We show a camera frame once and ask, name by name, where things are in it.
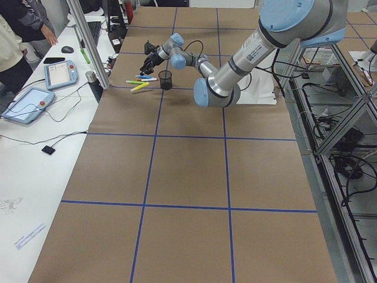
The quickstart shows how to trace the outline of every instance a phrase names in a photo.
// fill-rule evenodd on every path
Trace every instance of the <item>red object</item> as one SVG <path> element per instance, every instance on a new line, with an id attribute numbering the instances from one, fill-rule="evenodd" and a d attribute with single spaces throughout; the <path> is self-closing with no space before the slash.
<path id="1" fill-rule="evenodd" d="M 134 11 L 132 10 L 131 1 L 125 3 L 125 12 L 127 14 L 128 24 L 131 24 L 132 19 L 134 18 Z"/>

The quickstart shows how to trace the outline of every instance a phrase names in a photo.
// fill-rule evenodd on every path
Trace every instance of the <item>blue marker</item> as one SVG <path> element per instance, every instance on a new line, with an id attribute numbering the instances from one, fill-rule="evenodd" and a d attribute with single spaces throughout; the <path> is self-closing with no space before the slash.
<path id="1" fill-rule="evenodd" d="M 135 78 L 154 78 L 154 77 L 151 77 L 150 75 L 136 75 Z"/>

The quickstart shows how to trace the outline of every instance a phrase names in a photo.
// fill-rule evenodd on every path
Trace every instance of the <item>black cup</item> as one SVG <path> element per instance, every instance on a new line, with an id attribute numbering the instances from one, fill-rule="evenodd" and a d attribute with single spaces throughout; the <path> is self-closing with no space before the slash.
<path id="1" fill-rule="evenodd" d="M 160 87 L 163 90 L 169 90 L 173 87 L 173 83 L 171 82 L 171 72 L 170 71 L 161 71 L 158 74 L 158 79 L 160 80 Z"/>

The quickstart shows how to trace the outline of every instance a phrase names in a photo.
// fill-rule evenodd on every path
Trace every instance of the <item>smartphone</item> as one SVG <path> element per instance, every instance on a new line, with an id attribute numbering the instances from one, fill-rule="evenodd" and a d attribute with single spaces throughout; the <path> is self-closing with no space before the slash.
<path id="1" fill-rule="evenodd" d="M 43 61 L 43 64 L 53 64 L 53 63 L 63 62 L 63 61 L 65 61 L 64 57 L 47 57 Z"/>

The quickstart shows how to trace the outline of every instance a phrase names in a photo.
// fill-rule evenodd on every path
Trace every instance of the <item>keyboard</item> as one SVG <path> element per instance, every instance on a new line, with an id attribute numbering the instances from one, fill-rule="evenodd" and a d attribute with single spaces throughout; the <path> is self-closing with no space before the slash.
<path id="1" fill-rule="evenodd" d="M 90 33 L 93 36 L 95 46 L 98 44 L 98 39 L 100 38 L 100 32 L 101 32 L 101 22 L 100 21 L 94 21 L 94 22 L 87 22 L 89 26 Z M 81 40 L 81 46 L 85 48 L 84 41 Z"/>

